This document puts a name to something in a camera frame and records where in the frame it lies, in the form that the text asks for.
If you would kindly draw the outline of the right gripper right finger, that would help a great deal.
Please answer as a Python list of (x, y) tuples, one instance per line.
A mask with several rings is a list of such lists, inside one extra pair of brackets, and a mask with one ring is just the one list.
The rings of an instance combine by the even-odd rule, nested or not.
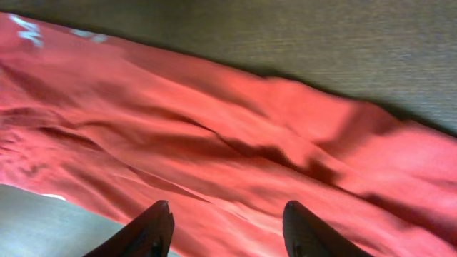
[(298, 201), (285, 205), (283, 237), (289, 257), (372, 257)]

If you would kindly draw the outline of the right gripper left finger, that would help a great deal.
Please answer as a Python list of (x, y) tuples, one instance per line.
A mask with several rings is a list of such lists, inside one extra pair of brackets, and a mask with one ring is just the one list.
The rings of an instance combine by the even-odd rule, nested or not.
[(167, 257), (174, 227), (168, 202), (160, 200), (84, 257)]

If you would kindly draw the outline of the orange FRAM t-shirt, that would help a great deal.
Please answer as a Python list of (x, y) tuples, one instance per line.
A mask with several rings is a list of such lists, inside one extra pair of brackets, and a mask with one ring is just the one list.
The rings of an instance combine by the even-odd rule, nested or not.
[(296, 81), (1, 15), (1, 182), (128, 223), (167, 200), (183, 256), (284, 256), (300, 201), (374, 256), (456, 254), (456, 140)]

